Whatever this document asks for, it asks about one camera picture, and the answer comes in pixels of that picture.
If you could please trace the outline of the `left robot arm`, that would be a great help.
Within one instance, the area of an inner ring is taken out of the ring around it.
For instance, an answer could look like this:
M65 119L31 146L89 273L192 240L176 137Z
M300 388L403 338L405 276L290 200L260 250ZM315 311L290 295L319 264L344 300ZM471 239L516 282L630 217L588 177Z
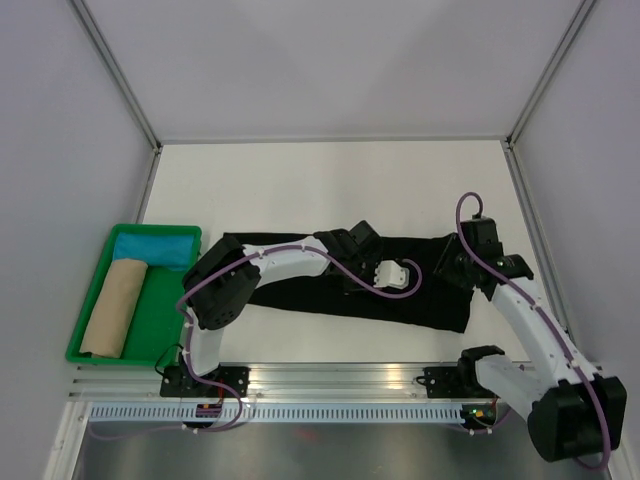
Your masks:
M216 389L224 329L238 319L257 290L335 274L372 290L382 246L381 237L365 221L349 230L319 231L271 245L224 235L183 277L185 293L177 308L185 314L188 330L182 353L184 385L198 396Z

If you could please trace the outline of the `black t shirt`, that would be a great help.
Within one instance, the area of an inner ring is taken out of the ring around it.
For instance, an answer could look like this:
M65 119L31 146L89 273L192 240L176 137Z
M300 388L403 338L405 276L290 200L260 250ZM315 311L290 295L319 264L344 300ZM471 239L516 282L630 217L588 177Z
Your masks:
M473 293L434 274L448 240L447 236L382 239L383 260L410 259L422 271L420 289L406 299L382 298L332 268L328 275L297 277L260 287L249 303L285 311L382 320L462 333L469 321Z

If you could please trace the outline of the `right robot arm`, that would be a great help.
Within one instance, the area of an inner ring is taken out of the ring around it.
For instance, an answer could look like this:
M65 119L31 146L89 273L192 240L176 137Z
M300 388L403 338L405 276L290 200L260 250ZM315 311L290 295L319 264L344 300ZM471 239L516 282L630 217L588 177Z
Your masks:
M506 319L534 370L517 367L495 345L464 350L459 388L491 392L527 424L532 444L548 462L592 454L610 457L621 442L627 391L600 372L543 305L534 274L519 255L507 255L493 219L458 221L435 273L470 292L480 291Z

